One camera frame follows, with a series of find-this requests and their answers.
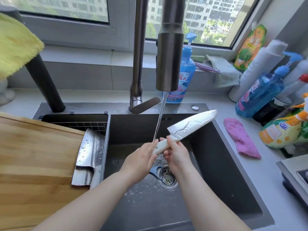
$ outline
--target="spray bottle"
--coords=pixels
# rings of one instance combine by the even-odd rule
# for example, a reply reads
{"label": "spray bottle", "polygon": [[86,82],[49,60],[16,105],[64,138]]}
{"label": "spray bottle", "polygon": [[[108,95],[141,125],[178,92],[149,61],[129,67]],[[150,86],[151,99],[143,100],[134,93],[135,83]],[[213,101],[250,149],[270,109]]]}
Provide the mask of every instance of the spray bottle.
{"label": "spray bottle", "polygon": [[302,55],[297,53],[284,52],[284,54],[290,57],[289,62],[285,66],[278,67],[274,73],[261,75],[236,103],[235,111],[238,115],[252,118],[256,112],[284,89],[282,80],[289,73],[289,66],[293,62],[303,59]]}
{"label": "spray bottle", "polygon": [[191,43],[197,37],[194,33],[187,33],[185,38],[188,40],[187,46],[183,47],[179,86],[176,91],[169,92],[167,103],[181,103],[186,93],[187,87],[190,84],[192,76],[196,70],[194,61],[190,58],[192,55]]}

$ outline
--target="pink cloth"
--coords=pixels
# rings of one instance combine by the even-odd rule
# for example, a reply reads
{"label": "pink cloth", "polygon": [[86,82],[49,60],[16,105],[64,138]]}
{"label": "pink cloth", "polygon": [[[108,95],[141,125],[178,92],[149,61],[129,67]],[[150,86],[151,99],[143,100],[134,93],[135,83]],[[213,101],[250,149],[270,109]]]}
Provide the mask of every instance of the pink cloth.
{"label": "pink cloth", "polygon": [[243,124],[235,118],[226,118],[224,125],[227,132],[235,141],[236,149],[239,153],[261,159],[261,155],[251,138],[245,131]]}

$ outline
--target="water stream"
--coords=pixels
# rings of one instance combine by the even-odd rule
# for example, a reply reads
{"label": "water stream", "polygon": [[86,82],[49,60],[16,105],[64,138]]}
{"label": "water stream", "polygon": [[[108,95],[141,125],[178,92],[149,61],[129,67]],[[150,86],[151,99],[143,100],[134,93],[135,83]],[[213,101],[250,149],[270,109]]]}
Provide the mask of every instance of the water stream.
{"label": "water stream", "polygon": [[160,113],[159,113],[158,122],[157,122],[157,125],[156,125],[156,130],[155,130],[153,142],[155,141],[156,136],[157,136],[157,132],[158,132],[158,129],[159,129],[159,126],[160,126],[161,118],[163,116],[165,104],[166,104],[166,101],[167,101],[167,96],[168,96],[168,92],[164,91],[163,92],[163,100],[161,101],[161,108],[160,108]]}

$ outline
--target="black pole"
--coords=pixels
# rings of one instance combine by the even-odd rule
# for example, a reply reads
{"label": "black pole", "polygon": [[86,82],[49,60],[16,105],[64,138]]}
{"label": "black pole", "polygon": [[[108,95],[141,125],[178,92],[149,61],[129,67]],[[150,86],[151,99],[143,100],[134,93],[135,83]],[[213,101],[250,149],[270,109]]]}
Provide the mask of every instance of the black pole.
{"label": "black pole", "polygon": [[[23,23],[19,11],[15,7],[0,5],[0,12],[18,20]],[[26,64],[26,68],[29,71],[31,77],[36,83],[37,87],[45,97],[48,105],[54,113],[60,113],[65,110],[61,97],[52,81],[50,74],[41,58],[38,54],[35,58]]]}

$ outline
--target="dish towel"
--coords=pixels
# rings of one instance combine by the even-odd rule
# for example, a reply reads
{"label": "dish towel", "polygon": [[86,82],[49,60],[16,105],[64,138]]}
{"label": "dish towel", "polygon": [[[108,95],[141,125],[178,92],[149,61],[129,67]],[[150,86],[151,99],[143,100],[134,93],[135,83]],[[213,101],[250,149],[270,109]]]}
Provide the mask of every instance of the dish towel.
{"label": "dish towel", "polygon": [[261,159],[261,155],[256,148],[256,145],[248,136],[240,121],[235,118],[225,118],[224,125],[229,135],[235,141],[236,149],[239,153]]}
{"label": "dish towel", "polygon": [[24,24],[0,13],[0,80],[28,63],[44,48]]}
{"label": "dish towel", "polygon": [[215,73],[214,86],[216,88],[239,85],[242,73],[235,69],[226,59],[216,56],[210,57],[209,55],[206,55],[206,58],[212,63],[214,69],[221,72]]}

